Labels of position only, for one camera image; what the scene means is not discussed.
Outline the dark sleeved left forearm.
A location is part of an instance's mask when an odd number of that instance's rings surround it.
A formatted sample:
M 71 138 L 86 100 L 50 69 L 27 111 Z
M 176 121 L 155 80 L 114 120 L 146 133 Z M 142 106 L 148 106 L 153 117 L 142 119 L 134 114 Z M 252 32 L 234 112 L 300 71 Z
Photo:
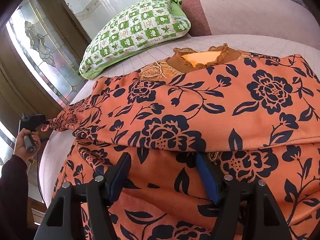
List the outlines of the dark sleeved left forearm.
M 22 239 L 27 235 L 27 165 L 13 155 L 2 168 L 1 233 L 4 239 Z

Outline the person's left hand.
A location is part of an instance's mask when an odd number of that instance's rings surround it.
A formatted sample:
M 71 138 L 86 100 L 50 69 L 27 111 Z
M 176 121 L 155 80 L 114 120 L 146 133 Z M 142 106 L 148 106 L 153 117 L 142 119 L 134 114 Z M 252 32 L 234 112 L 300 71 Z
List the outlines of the person's left hand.
M 31 135 L 32 139 L 35 141 L 36 144 L 36 150 L 33 153 L 28 153 L 27 150 L 25 149 L 24 141 L 23 138 L 25 135 Z M 40 142 L 40 137 L 38 132 L 31 132 L 25 128 L 23 128 L 15 142 L 15 148 L 14 148 L 14 155 L 20 157 L 25 163 L 28 162 L 29 159 L 33 158 L 37 152 L 39 152 L 41 148 L 41 142 Z

